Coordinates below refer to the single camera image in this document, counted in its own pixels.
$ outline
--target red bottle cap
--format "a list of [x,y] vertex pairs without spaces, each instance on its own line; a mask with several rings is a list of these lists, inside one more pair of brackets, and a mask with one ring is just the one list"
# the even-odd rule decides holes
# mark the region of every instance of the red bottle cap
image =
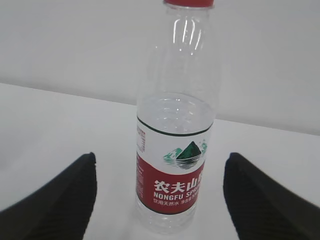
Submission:
[[214,0],[164,0],[164,2],[191,8],[209,8],[214,5]]

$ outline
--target bottle neck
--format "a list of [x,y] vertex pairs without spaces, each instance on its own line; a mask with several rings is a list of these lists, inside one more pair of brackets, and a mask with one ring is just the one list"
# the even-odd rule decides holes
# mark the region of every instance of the bottle neck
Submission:
[[176,15],[181,17],[194,17],[199,20],[208,21],[210,17],[210,10],[212,7],[188,7],[178,6],[170,3],[164,3],[166,6],[166,13],[168,15]]

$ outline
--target green mountain logo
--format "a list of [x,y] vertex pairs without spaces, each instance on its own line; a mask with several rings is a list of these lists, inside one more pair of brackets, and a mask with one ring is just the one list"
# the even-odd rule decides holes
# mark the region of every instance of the green mountain logo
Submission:
[[205,140],[203,140],[199,145],[200,147],[192,141],[183,151],[181,148],[176,148],[175,150],[167,153],[163,157],[163,160],[168,165],[188,170],[197,165],[200,157],[207,151],[207,144],[205,143]]

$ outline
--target water bottle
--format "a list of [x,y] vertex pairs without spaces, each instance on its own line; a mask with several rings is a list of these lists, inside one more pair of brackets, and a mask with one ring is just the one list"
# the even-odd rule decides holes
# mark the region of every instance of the water bottle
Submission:
[[136,207],[149,229],[172,234],[195,214],[221,66],[210,24],[213,0],[163,4],[137,99]]

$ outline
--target white table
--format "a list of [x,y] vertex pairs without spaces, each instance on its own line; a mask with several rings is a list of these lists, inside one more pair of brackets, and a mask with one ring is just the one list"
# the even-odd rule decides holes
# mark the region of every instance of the white table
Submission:
[[320,206],[319,136],[217,120],[192,225],[172,237],[155,235],[134,216],[135,106],[0,84],[0,114],[0,209],[80,155],[96,154],[98,195],[85,240],[237,240],[222,189],[230,152]]

